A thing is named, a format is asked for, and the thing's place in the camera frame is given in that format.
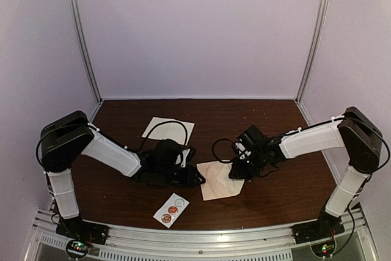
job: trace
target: brown wooden surface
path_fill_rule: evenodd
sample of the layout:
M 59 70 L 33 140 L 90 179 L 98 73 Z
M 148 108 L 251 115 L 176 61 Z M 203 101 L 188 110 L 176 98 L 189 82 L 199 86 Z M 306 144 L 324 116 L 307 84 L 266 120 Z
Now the brown wooden surface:
M 305 126 L 297 106 L 288 100 L 106 101 L 94 124 L 136 148 L 153 116 L 195 123 L 189 141 L 197 149 L 193 163 L 214 161 L 212 143 L 235 139 L 251 124 L 268 136 Z M 148 140 L 145 149 L 155 144 Z M 217 151 L 222 157 L 232 156 L 229 144 L 222 143 Z M 246 181 L 240 195 L 207 202 L 200 187 L 146 186 L 86 156 L 77 159 L 72 173 L 82 216 L 91 221 L 166 229 L 152 216 L 174 192 L 190 205 L 171 229 L 236 229 L 316 218 L 335 187 L 322 154 L 304 155 L 279 166 L 280 171 L 266 178 Z

